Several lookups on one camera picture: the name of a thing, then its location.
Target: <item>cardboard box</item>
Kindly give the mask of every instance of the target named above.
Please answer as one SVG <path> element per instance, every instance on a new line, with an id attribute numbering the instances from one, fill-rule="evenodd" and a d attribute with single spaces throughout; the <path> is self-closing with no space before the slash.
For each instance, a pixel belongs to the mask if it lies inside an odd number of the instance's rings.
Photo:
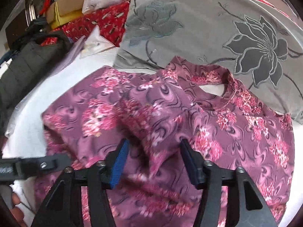
<path id="1" fill-rule="evenodd" d="M 55 29 L 82 16 L 84 0 L 57 0 L 46 11 L 46 21 Z"/>

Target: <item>metal bolt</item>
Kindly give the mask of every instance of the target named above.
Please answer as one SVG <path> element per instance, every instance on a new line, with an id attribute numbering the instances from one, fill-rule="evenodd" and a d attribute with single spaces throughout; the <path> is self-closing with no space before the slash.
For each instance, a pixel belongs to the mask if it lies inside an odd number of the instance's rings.
<path id="1" fill-rule="evenodd" d="M 98 167 L 103 167 L 103 166 L 105 166 L 105 162 L 103 160 L 99 160 L 99 161 L 97 161 L 96 165 Z"/>
<path id="2" fill-rule="evenodd" d="M 74 171 L 74 169 L 73 169 L 72 167 L 68 166 L 68 167 L 64 168 L 63 171 L 64 171 L 65 173 L 72 173 L 72 172 Z"/>
<path id="3" fill-rule="evenodd" d="M 210 160 L 204 161 L 204 165 L 206 165 L 206 166 L 212 166 L 213 164 L 214 164 L 214 163 L 211 162 Z"/>
<path id="4" fill-rule="evenodd" d="M 47 164 L 45 162 L 41 163 L 40 165 L 41 169 L 44 169 L 45 167 L 47 167 Z"/>
<path id="5" fill-rule="evenodd" d="M 244 173 L 245 172 L 245 170 L 244 170 L 244 168 L 243 167 L 237 167 L 237 172 L 239 172 L 239 173 Z"/>

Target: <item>white sheet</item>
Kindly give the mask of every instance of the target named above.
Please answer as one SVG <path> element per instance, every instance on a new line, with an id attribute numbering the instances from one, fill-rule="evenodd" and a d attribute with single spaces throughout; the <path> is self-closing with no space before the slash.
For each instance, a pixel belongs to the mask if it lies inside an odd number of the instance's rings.
<path id="1" fill-rule="evenodd" d="M 14 133 L 8 140 L 3 150 L 3 157 L 39 157 L 45 156 L 46 142 L 43 137 L 43 126 L 41 113 L 60 97 L 64 92 L 74 86 L 81 79 L 105 65 L 112 66 L 116 57 L 117 48 L 91 55 L 80 59 L 79 56 L 73 63 L 63 69 L 57 75 L 48 78 L 32 94 L 30 100 L 18 116 Z M 119 69 L 125 72 L 144 72 L 153 74 L 154 71 L 148 69 Z M 220 94 L 222 89 L 219 86 L 211 89 L 204 86 L 203 89 L 213 94 Z M 287 203 L 285 215 L 279 227 L 286 227 L 296 215 L 303 203 L 303 191 L 301 190 L 303 179 L 300 170 L 303 168 L 303 126 L 293 122 L 295 139 L 295 169 L 292 179 L 290 199 Z M 20 195 L 21 200 L 30 206 L 34 206 L 33 179 L 15 182 L 14 189 Z M 25 222 L 31 225 L 34 215 L 26 208 Z"/>

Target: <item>gray pillowcase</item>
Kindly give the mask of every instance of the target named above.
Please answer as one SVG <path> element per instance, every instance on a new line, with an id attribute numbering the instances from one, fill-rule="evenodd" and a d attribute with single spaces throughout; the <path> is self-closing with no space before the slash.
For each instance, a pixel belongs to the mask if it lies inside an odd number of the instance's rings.
<path id="1" fill-rule="evenodd" d="M 114 64 L 165 68 L 179 55 L 228 68 L 270 108 L 303 123 L 303 31 L 254 0 L 131 0 Z"/>

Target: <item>shirt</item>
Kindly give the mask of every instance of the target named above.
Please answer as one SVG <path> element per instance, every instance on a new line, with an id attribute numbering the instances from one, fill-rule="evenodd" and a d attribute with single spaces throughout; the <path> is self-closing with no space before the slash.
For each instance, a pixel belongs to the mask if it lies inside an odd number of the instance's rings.
<path id="1" fill-rule="evenodd" d="M 199 86 L 224 84 L 222 96 Z M 224 67 L 174 57 L 154 75 L 103 67 L 58 98 L 42 114 L 47 154 L 67 152 L 76 169 L 104 159 L 120 139 L 131 141 L 123 177 L 108 191 L 117 227 L 192 227 L 201 191 L 189 182 L 182 139 L 218 166 L 242 166 L 278 222 L 289 198 L 294 135 L 289 114 L 278 115 Z M 38 178 L 37 202 L 59 174 Z M 219 226 L 225 226 L 222 187 Z M 89 226 L 86 189 L 82 212 Z"/>

